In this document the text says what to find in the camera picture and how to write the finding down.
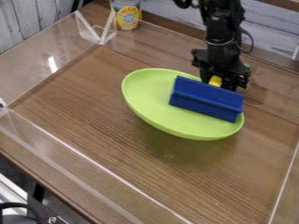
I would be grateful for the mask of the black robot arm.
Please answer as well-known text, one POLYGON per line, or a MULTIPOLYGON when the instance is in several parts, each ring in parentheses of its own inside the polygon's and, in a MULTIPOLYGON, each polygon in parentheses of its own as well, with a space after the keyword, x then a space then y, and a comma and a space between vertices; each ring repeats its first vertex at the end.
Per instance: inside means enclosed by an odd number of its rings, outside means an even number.
POLYGON ((253 53, 254 46, 242 47, 242 37, 251 34, 242 28, 246 10, 241 0, 173 0, 182 9, 195 8, 206 25, 206 49, 193 49, 193 65, 201 69, 201 80, 230 91, 249 87, 250 67, 241 54, 253 53))

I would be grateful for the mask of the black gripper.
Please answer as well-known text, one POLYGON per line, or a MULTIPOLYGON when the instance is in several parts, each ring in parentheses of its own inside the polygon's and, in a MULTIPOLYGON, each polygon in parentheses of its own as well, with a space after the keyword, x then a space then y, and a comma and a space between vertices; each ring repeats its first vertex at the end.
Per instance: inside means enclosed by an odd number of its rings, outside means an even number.
POLYGON ((206 49, 193 49, 191 64, 201 69, 201 80, 209 83, 214 75, 222 78, 221 87, 235 92, 249 87, 250 68, 241 60, 242 39, 207 38, 206 49))

